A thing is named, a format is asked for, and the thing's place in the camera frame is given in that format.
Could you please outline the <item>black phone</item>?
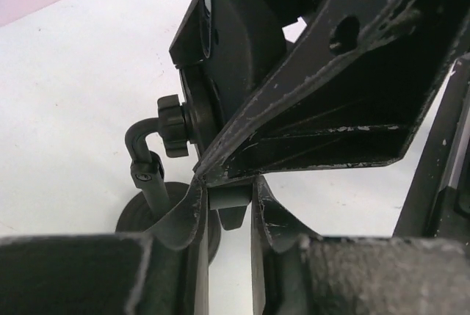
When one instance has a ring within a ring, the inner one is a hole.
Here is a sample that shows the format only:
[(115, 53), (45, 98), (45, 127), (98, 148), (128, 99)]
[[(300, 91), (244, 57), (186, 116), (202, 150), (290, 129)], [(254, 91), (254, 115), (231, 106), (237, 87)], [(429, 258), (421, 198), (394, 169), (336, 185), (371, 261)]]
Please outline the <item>black phone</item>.
[(170, 46), (204, 155), (228, 121), (290, 49), (284, 29), (322, 0), (192, 0)]

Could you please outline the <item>black tall phone stand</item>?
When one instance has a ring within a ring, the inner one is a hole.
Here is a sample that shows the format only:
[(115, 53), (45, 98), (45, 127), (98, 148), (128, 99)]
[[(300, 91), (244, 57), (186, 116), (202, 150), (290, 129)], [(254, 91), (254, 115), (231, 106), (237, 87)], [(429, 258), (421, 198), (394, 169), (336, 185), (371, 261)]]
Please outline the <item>black tall phone stand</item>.
[[(115, 229), (117, 232), (148, 230), (175, 207), (189, 189), (189, 184), (165, 180), (160, 156), (147, 145), (147, 137), (158, 134), (167, 156), (188, 156), (187, 143), (195, 142), (195, 134), (187, 106), (179, 102), (177, 95), (169, 95), (160, 98), (157, 107), (157, 117), (136, 122), (125, 135), (126, 148), (131, 157), (131, 178), (140, 192), (121, 213)], [(251, 194), (250, 181), (209, 189), (209, 262), (213, 262), (217, 254), (222, 230), (241, 226)]]

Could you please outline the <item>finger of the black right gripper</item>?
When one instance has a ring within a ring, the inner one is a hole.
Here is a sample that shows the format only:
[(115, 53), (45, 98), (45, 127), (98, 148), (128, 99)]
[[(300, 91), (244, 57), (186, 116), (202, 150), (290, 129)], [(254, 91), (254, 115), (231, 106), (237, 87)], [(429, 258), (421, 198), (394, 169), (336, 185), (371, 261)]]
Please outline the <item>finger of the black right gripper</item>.
[(302, 34), (195, 167), (207, 185), (400, 160), (469, 47), (469, 0), (305, 3)]
[(469, 55), (456, 59), (393, 235), (469, 237)]

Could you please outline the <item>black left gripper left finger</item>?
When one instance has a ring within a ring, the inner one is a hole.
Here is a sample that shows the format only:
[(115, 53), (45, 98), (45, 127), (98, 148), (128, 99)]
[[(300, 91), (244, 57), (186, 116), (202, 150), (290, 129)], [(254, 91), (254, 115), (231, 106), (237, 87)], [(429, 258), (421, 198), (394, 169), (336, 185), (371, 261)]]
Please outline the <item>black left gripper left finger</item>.
[(3, 314), (207, 314), (208, 194), (139, 233), (5, 236)]

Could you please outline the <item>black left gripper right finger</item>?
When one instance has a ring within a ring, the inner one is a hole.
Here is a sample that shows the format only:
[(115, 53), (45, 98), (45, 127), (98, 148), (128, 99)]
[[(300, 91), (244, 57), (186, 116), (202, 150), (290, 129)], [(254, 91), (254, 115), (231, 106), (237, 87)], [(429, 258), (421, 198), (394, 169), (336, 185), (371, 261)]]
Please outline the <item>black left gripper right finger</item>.
[(467, 314), (469, 251), (451, 239), (320, 236), (253, 182), (255, 314)]

